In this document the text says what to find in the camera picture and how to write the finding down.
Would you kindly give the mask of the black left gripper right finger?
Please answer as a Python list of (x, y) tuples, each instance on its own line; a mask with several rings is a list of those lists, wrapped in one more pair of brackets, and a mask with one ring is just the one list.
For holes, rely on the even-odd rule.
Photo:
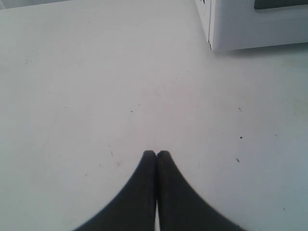
[(189, 185), (168, 151), (157, 154), (158, 215), (162, 231), (242, 231)]

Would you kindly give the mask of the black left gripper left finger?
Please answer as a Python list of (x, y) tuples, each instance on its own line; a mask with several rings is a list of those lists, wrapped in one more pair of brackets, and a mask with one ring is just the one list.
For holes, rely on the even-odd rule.
[(156, 189), (156, 154), (148, 150), (115, 198), (78, 230), (155, 230)]

